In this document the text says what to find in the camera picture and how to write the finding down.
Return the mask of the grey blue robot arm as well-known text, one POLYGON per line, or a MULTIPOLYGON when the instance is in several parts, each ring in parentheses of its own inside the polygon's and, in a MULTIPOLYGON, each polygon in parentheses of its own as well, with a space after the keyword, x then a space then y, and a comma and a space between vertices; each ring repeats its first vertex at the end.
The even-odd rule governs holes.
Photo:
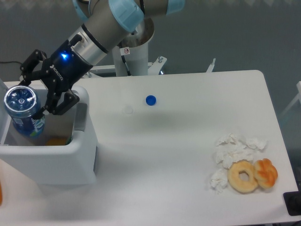
POLYGON ((146 18, 184 8, 183 0, 91 0, 88 19, 50 57, 34 50, 21 64, 20 84, 40 80, 48 90, 45 104, 33 115, 63 115, 79 102, 72 86, 146 18))

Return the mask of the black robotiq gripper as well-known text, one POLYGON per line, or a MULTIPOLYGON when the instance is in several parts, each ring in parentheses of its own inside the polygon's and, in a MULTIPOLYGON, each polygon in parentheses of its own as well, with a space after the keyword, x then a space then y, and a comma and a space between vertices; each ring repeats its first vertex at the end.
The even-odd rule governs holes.
POLYGON ((47 58, 45 52, 36 49, 21 64, 19 85, 29 86, 32 81, 41 79, 49 90, 44 106, 33 115, 34 120, 41 119, 47 113, 63 115, 79 102, 79 97, 70 89, 92 68, 92 65, 83 60, 72 48, 79 41, 79 39, 66 40, 50 58, 47 58), (43 62, 42 69, 34 71, 40 62, 43 62), (59 103, 62 92, 64 92, 63 100, 59 103))

